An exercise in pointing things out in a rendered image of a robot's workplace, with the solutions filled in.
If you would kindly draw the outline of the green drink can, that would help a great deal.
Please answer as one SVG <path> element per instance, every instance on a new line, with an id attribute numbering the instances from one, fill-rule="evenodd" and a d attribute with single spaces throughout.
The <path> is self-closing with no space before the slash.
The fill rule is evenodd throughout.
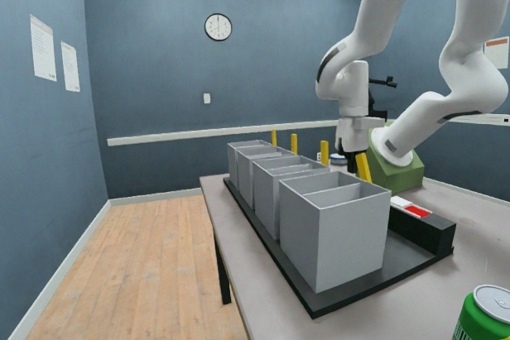
<path id="1" fill-rule="evenodd" d="M 464 299 L 451 340 L 510 340 L 510 291 L 476 287 Z"/>

